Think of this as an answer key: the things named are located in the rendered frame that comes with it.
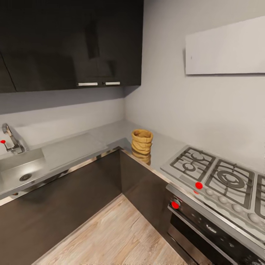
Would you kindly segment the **popcorn bag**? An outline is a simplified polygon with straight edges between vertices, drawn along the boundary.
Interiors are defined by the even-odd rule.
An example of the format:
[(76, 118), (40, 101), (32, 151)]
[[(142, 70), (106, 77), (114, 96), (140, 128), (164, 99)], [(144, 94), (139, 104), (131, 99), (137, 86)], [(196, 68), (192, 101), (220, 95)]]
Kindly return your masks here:
[(135, 129), (132, 133), (132, 148), (138, 153), (149, 154), (153, 146), (153, 133), (144, 129)]

